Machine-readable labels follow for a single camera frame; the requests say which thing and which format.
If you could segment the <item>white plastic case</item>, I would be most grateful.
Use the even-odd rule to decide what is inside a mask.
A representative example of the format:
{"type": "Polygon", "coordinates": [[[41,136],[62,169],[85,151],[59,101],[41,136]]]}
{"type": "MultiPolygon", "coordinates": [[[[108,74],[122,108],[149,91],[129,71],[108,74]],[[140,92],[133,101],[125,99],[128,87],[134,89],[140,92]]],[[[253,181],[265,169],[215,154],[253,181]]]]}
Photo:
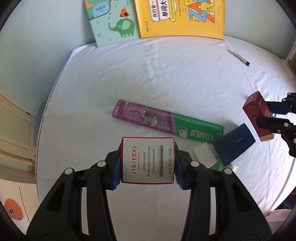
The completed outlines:
{"type": "Polygon", "coordinates": [[[203,143],[202,145],[194,149],[194,153],[197,157],[198,162],[200,162],[207,168],[210,168],[217,163],[217,152],[215,151],[212,144],[203,143]]]}

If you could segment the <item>light green elephant book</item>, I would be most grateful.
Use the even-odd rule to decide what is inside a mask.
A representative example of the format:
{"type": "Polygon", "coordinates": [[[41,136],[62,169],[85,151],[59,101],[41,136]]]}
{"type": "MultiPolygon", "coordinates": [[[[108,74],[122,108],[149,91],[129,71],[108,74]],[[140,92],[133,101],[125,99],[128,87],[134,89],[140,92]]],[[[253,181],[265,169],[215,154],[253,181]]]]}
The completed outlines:
{"type": "Polygon", "coordinates": [[[137,13],[132,0],[85,0],[97,47],[140,38],[137,13]]]}

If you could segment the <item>dark red cosmetic box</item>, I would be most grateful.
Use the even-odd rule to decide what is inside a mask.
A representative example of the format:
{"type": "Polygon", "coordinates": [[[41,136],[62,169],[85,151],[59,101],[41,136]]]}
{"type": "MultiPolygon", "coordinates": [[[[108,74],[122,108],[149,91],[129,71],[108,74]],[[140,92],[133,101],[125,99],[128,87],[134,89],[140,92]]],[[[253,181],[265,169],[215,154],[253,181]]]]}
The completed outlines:
{"type": "Polygon", "coordinates": [[[269,130],[259,128],[256,124],[256,120],[260,116],[273,116],[269,110],[269,107],[267,106],[266,101],[259,91],[256,91],[247,98],[242,109],[251,121],[261,142],[270,141],[274,138],[274,133],[270,132],[269,130]]]}

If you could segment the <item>white room door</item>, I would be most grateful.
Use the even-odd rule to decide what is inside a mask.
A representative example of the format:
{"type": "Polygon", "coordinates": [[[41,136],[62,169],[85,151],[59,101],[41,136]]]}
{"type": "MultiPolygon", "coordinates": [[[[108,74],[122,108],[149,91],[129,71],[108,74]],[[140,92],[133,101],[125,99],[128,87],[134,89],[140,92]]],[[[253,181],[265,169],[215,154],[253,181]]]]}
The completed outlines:
{"type": "Polygon", "coordinates": [[[35,117],[1,94],[1,178],[35,183],[35,117]]]}

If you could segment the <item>white wardrobe with guitar sticker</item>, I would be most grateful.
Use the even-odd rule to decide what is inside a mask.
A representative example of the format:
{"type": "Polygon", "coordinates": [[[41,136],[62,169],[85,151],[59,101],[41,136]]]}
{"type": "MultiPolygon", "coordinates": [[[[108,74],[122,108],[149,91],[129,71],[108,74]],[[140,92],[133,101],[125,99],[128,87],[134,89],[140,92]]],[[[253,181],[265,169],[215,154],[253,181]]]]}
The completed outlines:
{"type": "Polygon", "coordinates": [[[27,233],[40,205],[36,184],[1,179],[1,203],[14,224],[27,233]]]}

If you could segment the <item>green purple Darlie toothbrush pack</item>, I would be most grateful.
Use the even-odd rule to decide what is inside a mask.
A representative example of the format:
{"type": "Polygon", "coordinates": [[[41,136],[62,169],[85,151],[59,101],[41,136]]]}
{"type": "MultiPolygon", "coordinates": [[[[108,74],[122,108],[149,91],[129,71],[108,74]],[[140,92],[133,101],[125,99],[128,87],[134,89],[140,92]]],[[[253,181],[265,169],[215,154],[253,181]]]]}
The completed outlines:
{"type": "Polygon", "coordinates": [[[125,100],[117,102],[112,116],[138,126],[209,144],[224,134],[221,125],[125,100]]]}

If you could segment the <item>yellow children's book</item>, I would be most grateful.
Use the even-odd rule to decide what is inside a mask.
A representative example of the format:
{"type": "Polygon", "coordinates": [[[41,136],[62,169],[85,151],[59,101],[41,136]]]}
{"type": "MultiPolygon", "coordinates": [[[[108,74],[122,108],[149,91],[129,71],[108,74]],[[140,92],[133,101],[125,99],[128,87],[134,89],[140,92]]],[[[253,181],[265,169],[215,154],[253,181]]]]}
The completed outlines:
{"type": "Polygon", "coordinates": [[[224,0],[138,0],[135,9],[142,38],[224,37],[224,0]]]}

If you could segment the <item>white bed sheet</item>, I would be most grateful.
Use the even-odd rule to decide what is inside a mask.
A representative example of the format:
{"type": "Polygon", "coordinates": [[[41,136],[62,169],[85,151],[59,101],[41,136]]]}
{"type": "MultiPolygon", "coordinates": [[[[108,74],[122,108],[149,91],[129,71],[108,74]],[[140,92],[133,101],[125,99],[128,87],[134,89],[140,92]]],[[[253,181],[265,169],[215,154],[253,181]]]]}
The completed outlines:
{"type": "MultiPolygon", "coordinates": [[[[245,123],[256,142],[233,165],[264,216],[295,188],[295,158],[285,141],[275,135],[260,142],[242,109],[256,91],[267,101],[295,92],[295,81],[274,54],[231,37],[161,37],[82,46],[63,67],[40,129],[40,202],[66,168],[88,169],[116,150],[122,137],[169,136],[113,118],[120,99],[216,123],[224,133],[245,123]]],[[[107,195],[117,240],[181,239],[190,192],[176,182],[121,183],[107,195]]]]}

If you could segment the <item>white Shiseido cream box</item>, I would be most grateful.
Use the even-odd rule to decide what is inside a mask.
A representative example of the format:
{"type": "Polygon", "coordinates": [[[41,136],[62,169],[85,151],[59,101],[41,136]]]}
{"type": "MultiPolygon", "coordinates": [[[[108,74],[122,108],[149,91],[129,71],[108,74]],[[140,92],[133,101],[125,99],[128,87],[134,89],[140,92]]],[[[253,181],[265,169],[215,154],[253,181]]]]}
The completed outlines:
{"type": "Polygon", "coordinates": [[[172,137],[123,137],[121,181],[128,184],[172,184],[175,139],[172,137]]]}

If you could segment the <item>white black pen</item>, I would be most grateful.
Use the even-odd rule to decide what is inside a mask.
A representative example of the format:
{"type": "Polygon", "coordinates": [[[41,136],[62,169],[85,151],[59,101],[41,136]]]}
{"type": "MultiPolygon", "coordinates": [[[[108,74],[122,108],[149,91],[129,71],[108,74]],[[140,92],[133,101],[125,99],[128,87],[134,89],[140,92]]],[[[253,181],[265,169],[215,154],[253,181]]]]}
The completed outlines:
{"type": "Polygon", "coordinates": [[[240,61],[242,61],[246,66],[250,65],[249,61],[247,61],[245,58],[243,58],[240,54],[236,53],[233,50],[229,50],[229,52],[231,54],[233,54],[235,57],[237,57],[240,61]]]}

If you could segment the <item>dark blue box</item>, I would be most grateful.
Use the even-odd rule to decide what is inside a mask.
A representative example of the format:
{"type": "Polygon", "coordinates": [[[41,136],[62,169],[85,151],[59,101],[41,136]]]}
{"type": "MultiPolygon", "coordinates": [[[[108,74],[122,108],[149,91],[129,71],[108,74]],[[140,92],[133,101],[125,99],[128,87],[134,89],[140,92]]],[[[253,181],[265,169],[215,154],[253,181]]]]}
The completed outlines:
{"type": "Polygon", "coordinates": [[[219,138],[213,146],[223,165],[228,166],[243,155],[254,143],[255,138],[247,125],[243,123],[219,138]]]}

